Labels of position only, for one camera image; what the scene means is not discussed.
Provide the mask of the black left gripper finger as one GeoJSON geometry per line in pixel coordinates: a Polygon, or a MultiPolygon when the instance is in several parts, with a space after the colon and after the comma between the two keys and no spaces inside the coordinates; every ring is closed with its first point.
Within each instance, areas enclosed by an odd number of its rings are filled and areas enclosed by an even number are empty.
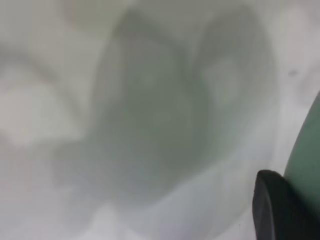
{"type": "Polygon", "coordinates": [[[318,240],[320,222],[290,184],[271,170],[258,172],[252,201],[258,240],[318,240]]]}

